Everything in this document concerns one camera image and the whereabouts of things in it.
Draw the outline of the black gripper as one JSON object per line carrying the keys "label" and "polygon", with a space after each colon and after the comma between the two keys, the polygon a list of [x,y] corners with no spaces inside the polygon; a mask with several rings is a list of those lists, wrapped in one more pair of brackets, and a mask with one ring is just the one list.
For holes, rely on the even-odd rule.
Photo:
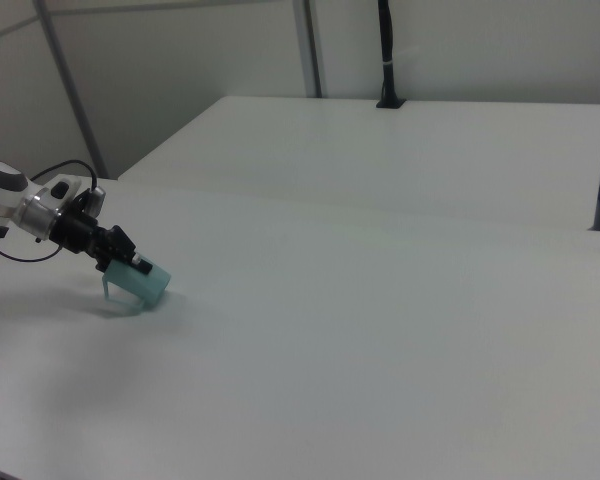
{"label": "black gripper", "polygon": [[104,196],[96,192],[82,192],[56,219],[52,227],[52,241],[74,254],[85,253],[96,261],[96,269],[105,273],[112,260],[130,266],[143,275],[149,275],[153,264],[139,253],[136,246],[118,225],[105,229],[88,210],[101,207]]}

